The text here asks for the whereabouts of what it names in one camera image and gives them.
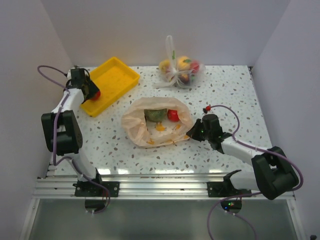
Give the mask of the small red fruit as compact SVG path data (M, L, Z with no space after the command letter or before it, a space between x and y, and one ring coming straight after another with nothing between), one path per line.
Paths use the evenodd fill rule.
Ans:
M94 96L90 100L96 101L100 98L100 96L101 96L101 91L99 90L94 94Z

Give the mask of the orange banana print plastic bag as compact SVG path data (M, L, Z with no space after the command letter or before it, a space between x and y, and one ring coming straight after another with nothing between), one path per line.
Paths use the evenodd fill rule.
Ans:
M152 122L145 117L145 110L177 111L179 121L173 122L165 116ZM173 97L142 97L134 101L121 117L121 126L128 138L142 148L167 146L189 139L187 132L194 120L183 102Z

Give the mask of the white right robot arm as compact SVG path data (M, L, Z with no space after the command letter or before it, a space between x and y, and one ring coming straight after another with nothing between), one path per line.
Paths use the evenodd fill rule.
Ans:
M227 173L222 181L208 182L209 197L236 197L257 191L274 200L299 185L298 175L280 147L265 149L240 143L231 133L223 131L215 114L197 119L186 134L198 142L208 141L213 150L244 161L253 168L252 172L237 169Z

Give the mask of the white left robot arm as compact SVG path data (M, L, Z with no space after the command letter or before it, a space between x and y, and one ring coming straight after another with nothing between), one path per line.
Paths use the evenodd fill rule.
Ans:
M77 175L76 192L85 197L109 197L98 170L82 150L83 135L75 112L81 104L91 100L99 88L85 68L75 67L64 73L66 84L60 84L63 95L58 105L41 116L47 149L52 153L52 163L67 161Z

